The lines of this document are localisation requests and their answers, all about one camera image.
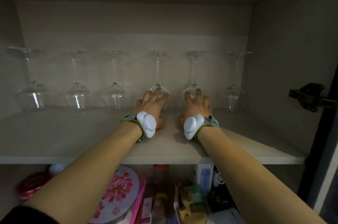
person's left hand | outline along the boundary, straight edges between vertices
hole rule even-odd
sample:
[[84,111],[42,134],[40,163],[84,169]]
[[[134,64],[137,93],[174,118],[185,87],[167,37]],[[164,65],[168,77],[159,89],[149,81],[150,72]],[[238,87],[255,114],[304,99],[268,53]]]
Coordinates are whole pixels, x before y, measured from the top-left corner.
[[164,125],[164,119],[163,117],[160,117],[159,113],[169,97],[168,93],[159,97],[161,89],[161,87],[157,87],[152,95],[150,95],[151,91],[146,91],[143,94],[143,99],[137,100],[133,109],[133,115],[136,115],[141,111],[146,111],[147,114],[152,115],[156,120],[156,130],[161,129]]

black hinge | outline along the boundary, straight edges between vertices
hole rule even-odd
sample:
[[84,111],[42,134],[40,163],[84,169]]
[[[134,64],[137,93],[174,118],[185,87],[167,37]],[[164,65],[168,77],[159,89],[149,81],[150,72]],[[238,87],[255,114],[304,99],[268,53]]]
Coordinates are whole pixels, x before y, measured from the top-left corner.
[[317,112],[318,107],[338,109],[338,101],[329,100],[320,96],[321,91],[324,89],[324,85],[309,83],[299,90],[290,90],[289,97],[297,99],[304,109],[312,112]]

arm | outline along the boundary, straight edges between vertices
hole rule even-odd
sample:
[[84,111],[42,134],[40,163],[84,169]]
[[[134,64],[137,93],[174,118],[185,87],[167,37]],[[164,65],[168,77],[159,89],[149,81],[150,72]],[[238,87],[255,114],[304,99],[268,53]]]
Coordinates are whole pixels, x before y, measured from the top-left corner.
[[[180,125],[196,114],[212,115],[209,98],[196,91],[196,103],[186,94],[186,115]],[[260,162],[230,140],[219,128],[203,126],[197,137],[220,171],[247,223],[325,223],[308,205]]]
[[[152,95],[158,98],[161,88]],[[160,110],[168,94],[149,99],[146,91],[138,100],[133,114],[146,111],[156,119],[156,129],[163,127]],[[122,159],[142,136],[136,122],[124,122],[104,141],[85,152],[64,171],[37,191],[24,205],[38,209],[61,224],[87,223],[94,214],[104,192]]]

green trim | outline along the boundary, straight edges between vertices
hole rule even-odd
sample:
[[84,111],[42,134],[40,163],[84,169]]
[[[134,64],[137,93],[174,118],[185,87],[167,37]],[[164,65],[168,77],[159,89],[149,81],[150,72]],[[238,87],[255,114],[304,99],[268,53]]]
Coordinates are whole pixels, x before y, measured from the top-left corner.
[[142,132],[143,132],[143,135],[142,135],[141,138],[139,138],[139,139],[137,140],[137,142],[143,141],[143,140],[144,140],[144,136],[145,136],[145,132],[144,132],[144,129],[143,129],[141,123],[140,123],[137,119],[135,119],[135,120],[134,120],[134,119],[129,119],[129,120],[122,120],[122,121],[121,121],[121,124],[122,124],[123,122],[126,122],[126,121],[134,121],[134,122],[137,122],[137,123],[140,125],[140,127],[141,127],[141,129],[142,129]]
[[202,124],[202,125],[198,128],[198,130],[195,132],[195,135],[194,135],[194,137],[192,138],[194,141],[199,141],[199,140],[197,139],[197,137],[196,137],[196,134],[198,133],[199,129],[202,128],[202,127],[205,126],[205,125],[211,125],[211,124],[205,124],[205,123]]

red bottle cap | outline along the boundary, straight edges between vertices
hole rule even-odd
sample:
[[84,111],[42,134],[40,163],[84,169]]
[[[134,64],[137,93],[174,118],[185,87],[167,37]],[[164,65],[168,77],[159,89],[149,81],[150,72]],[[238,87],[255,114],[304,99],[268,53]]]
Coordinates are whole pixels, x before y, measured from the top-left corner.
[[50,179],[52,176],[48,172],[36,172],[29,175],[17,186],[20,199],[26,201]]
[[169,165],[154,165],[154,167],[159,168],[159,169],[164,169],[167,168]]

